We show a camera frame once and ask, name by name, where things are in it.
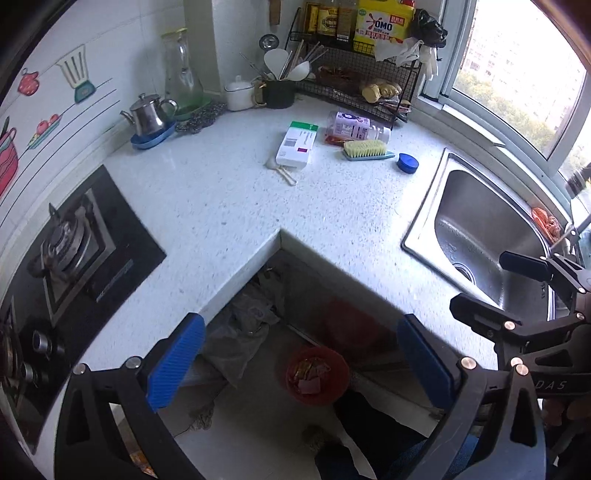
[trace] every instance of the blue bottle cap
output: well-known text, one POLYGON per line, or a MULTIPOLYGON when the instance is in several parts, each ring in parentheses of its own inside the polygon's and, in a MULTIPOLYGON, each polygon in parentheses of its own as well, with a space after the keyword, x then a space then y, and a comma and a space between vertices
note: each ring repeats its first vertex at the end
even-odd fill
POLYGON ((404 173, 415 173, 418 168, 418 161, 416 158, 407 155, 406 153, 401 153, 398 156, 396 165, 398 165, 398 168, 404 173))

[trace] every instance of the floor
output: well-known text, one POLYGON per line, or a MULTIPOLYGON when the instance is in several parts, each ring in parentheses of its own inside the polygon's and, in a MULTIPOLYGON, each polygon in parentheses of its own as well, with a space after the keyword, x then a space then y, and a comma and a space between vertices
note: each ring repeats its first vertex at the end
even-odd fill
MULTIPOLYGON (((283 387, 289 356, 306 345, 282 325, 271 328, 269 337, 250 361, 238 388, 226 386, 215 399, 212 427, 189 430, 189 410, 201 405, 197 387, 180 390, 179 399, 161 411, 187 457, 208 480, 318 480, 314 455, 301 441, 309 424, 323 426, 339 436, 352 451, 359 473, 375 478, 367 460, 346 435, 331 407, 300 404, 283 387)), ((428 412, 394 397, 371 382, 356 381, 375 407, 411 427, 430 434, 435 427, 428 412)))

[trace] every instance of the person's leg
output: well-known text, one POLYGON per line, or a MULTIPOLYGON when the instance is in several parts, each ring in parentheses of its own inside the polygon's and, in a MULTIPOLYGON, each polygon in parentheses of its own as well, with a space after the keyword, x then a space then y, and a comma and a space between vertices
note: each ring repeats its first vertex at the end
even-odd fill
POLYGON ((314 457, 322 480, 369 480, 360 475, 349 449, 338 443, 328 443, 314 457))
POLYGON ((378 479, 388 472, 400 454, 426 439, 373 408, 361 393, 347 390, 333 406, 345 431, 365 455, 378 479))

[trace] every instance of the hand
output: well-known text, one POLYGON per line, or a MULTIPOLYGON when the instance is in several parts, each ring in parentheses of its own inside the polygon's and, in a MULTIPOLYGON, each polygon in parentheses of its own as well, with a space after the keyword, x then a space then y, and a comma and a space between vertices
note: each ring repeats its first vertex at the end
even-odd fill
POLYGON ((546 398, 542 402, 542 419, 551 427, 560 427, 564 409, 569 420, 591 418, 591 394, 573 400, 568 406, 564 400, 546 398))

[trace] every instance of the white speckled countertop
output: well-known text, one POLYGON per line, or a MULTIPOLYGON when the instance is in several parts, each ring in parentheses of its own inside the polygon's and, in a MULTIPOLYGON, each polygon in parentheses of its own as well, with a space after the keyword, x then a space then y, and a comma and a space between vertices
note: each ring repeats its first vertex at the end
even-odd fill
MULTIPOLYGON (((493 344, 449 313, 459 291, 400 246, 452 145, 414 123, 395 128, 389 149, 420 162, 408 175, 390 160, 346 161, 339 148, 323 144, 321 132, 310 163, 294 174, 296 187, 264 167, 292 120, 323 127, 334 108, 304 97, 286 110, 229 112, 198 135, 144 152, 126 145, 105 161, 167 258, 106 324, 83 362, 93 370, 117 368, 144 356, 187 312, 210 321, 283 244, 300 257, 322 257, 392 312, 415 313, 452 347, 496 368, 493 344)), ((62 395, 33 456, 47 478, 62 395)))

